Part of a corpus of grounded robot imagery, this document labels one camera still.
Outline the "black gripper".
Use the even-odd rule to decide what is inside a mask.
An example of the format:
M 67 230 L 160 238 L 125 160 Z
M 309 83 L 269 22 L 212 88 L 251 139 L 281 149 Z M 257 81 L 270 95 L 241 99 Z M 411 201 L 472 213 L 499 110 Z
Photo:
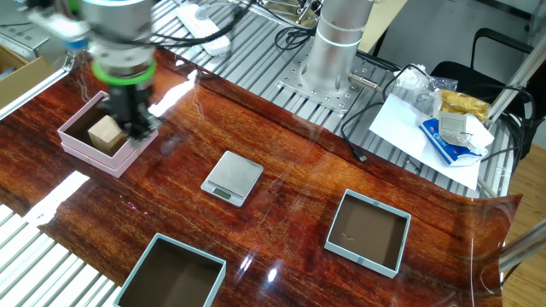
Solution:
M 127 138 L 132 137 L 132 125 L 136 142 L 146 140 L 161 126 L 161 118 L 144 112 L 152 94 L 151 86 L 110 84 L 108 93 L 108 114 Z

